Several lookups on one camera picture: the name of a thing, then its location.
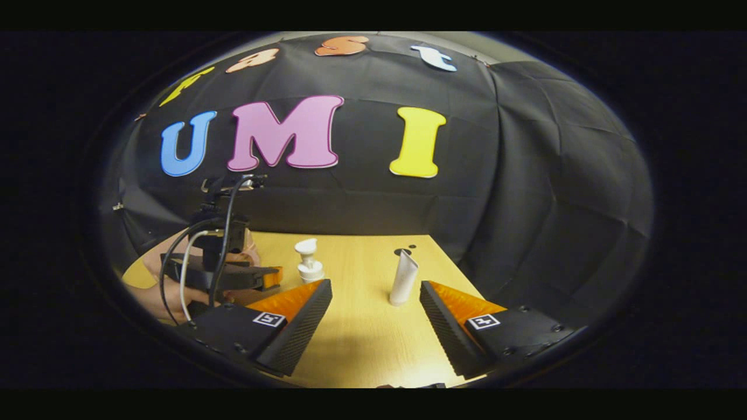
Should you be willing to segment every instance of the pump dispenser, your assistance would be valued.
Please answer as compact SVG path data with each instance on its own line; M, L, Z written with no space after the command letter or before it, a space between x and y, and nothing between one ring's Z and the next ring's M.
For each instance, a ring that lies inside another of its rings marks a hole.
M322 263L314 259L317 252L317 239L311 238L296 244L295 250L301 254L301 263L298 264L298 272L304 283L315 282L324 278L324 267Z

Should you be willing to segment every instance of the pink letter m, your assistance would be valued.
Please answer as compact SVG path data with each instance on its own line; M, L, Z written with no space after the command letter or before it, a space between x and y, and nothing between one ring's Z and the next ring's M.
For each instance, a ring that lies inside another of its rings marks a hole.
M335 166L338 156L332 151L332 116L343 102L340 96L311 96L301 101L283 123L266 102L236 108L236 143L228 168L240 172L259 166L252 154L252 143L267 164L274 167L292 138L296 138L295 148L287 159L292 167Z

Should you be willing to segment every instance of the wooden table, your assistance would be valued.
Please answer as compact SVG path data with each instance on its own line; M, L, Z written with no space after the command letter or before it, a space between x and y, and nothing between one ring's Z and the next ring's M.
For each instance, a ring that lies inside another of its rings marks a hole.
M283 380L324 388L387 384L415 388L434 383L452 387L467 382L454 374L433 332L419 301L420 283L433 280L482 295L430 236L252 234L261 264L282 266L284 274L279 288L257 293L253 300L303 284L294 245L304 239L317 238L315 258L324 264L325 277L332 280L332 302L293 375ZM420 267L407 303L392 306L388 298L399 262L394 254L398 248L412 251ZM137 271L128 271L125 281L136 285L137 274L147 275L147 271L133 268Z

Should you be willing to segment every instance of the person's hand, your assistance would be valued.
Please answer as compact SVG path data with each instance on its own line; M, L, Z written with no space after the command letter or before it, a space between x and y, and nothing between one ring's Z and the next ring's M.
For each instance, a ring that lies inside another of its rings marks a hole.
M154 285L151 288L136 288L127 285L127 289L134 296L137 302L145 308L151 315L158 319L164 319L171 321L169 312L164 306L164 302L161 299L161 288ZM171 310L172 315L176 319L176 322L182 324L187 322L187 316L184 314L182 309L182 299L179 296L179 284L170 278L164 279L164 292L166 295L166 302ZM189 306L193 301L202 302L205 305L208 304L208 294L193 288L185 287L185 302Z

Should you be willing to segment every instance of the blue letter u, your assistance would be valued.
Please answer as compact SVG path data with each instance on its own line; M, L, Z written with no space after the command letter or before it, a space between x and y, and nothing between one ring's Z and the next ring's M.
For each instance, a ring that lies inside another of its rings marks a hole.
M164 139L161 143L161 167L164 172L171 176L184 176L192 173L197 169L202 160L205 158L205 147L207 146L208 124L215 118L217 112L207 111L195 115L189 122L192 127L192 146L189 156L185 159L176 157L176 142L179 139L179 132L184 123L174 123L166 127L161 137Z

